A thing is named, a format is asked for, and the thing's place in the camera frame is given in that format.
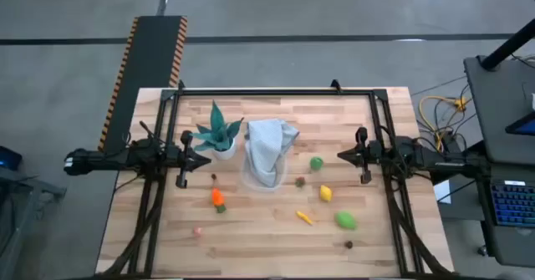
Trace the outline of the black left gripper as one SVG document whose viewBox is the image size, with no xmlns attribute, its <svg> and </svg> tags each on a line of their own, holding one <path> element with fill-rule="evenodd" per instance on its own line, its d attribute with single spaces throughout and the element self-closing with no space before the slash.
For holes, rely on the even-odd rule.
<svg viewBox="0 0 535 280">
<path fill-rule="evenodd" d="M 178 188 L 187 188 L 186 172 L 190 163 L 190 159 L 195 161 L 191 163 L 191 172 L 200 167 L 203 167 L 204 165 L 209 165 L 211 159 L 203 155 L 199 155 L 195 151 L 193 151 L 192 153 L 190 152 L 192 135 L 189 130 L 185 130 L 182 132 L 180 142 L 182 143 L 182 148 L 177 146 L 174 142 L 171 142 L 168 145 L 166 151 L 167 160 L 169 167 L 180 169 L 179 175 L 176 177 L 176 186 Z"/>
</svg>

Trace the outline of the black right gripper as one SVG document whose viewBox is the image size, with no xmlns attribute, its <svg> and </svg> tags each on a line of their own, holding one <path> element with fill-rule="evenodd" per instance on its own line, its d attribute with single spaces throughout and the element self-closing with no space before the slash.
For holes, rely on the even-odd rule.
<svg viewBox="0 0 535 280">
<path fill-rule="evenodd" d="M 379 140 L 367 142 L 367 139 L 367 129 L 365 127 L 359 127 L 356 132 L 357 145 L 349 150 L 343 150 L 338 153 L 338 158 L 341 160 L 347 161 L 351 165 L 362 167 L 362 175 L 360 176 L 360 182 L 362 184 L 371 182 L 372 177 L 369 170 L 369 163 L 379 164 L 383 151 L 383 145 Z"/>
</svg>

